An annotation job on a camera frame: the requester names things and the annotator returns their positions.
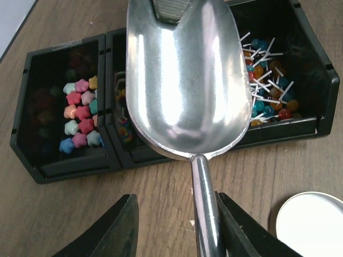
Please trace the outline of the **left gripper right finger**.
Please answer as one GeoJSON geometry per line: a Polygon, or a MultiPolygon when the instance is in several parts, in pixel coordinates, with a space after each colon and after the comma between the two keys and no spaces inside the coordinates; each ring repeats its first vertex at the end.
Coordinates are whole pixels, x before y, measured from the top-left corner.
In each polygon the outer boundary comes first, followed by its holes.
{"type": "Polygon", "coordinates": [[[300,256],[271,235],[228,195],[216,192],[215,196],[228,256],[300,256]]]}

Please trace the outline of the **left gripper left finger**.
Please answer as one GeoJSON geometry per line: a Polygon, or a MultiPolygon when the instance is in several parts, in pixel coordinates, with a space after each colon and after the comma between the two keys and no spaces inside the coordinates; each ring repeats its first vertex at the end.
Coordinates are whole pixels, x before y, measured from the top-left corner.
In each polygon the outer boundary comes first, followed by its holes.
{"type": "Polygon", "coordinates": [[[125,194],[54,256],[136,256],[138,232],[137,196],[125,194]]]}

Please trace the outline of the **metal scoop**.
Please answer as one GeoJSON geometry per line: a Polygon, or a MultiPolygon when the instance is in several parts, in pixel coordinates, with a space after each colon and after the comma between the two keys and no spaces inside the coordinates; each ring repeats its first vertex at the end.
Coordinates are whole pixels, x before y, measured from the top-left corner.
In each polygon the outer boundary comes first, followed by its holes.
{"type": "Polygon", "coordinates": [[[252,97],[240,36],[224,1],[130,1],[126,104],[156,152],[192,169],[199,256],[225,256],[208,162],[250,123],[252,97]]]}

